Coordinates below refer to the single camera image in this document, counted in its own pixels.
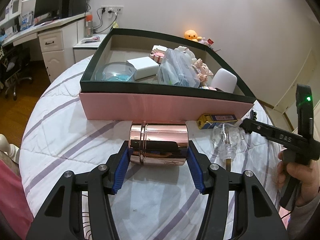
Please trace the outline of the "person's right hand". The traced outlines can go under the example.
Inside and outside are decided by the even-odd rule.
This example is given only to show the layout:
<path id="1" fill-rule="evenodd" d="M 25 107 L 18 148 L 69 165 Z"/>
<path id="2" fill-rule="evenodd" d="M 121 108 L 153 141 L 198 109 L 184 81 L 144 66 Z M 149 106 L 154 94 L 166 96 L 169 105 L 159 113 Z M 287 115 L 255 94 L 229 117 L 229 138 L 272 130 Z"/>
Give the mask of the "person's right hand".
<path id="1" fill-rule="evenodd" d="M 312 160 L 308 166 L 298 163 L 283 162 L 284 151 L 278 153 L 280 163 L 277 166 L 277 185 L 282 188 L 285 184 L 286 175 L 290 175 L 300 181 L 300 192 L 296 197 L 295 206 L 301 207 L 309 204 L 319 194 L 319 167 L 318 161 Z"/>

